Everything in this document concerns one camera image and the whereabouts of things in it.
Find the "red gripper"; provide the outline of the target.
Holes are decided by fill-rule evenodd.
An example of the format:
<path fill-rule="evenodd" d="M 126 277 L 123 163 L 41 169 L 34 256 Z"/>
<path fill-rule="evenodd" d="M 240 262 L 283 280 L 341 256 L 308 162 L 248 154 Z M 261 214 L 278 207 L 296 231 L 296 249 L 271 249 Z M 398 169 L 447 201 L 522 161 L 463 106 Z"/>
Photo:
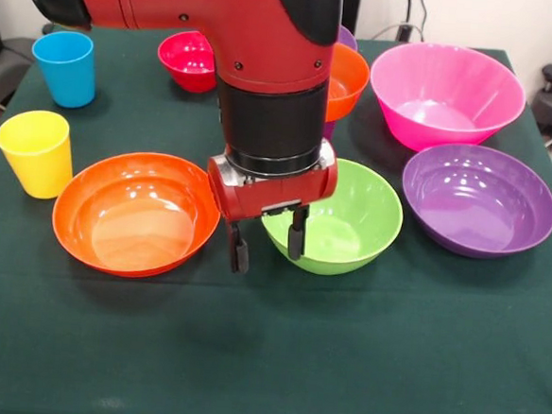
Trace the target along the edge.
<path fill-rule="evenodd" d="M 231 270 L 245 274 L 250 267 L 250 252 L 235 221 L 300 206 L 293 211 L 292 223 L 287 230 L 288 257 L 300 260 L 305 251 L 308 204 L 333 195 L 338 168 L 333 146 L 324 139 L 319 148 L 319 160 L 299 175 L 274 179 L 247 176 L 233 167 L 225 155 L 208 160 L 207 174 L 216 206 L 228 219 L 226 229 Z"/>

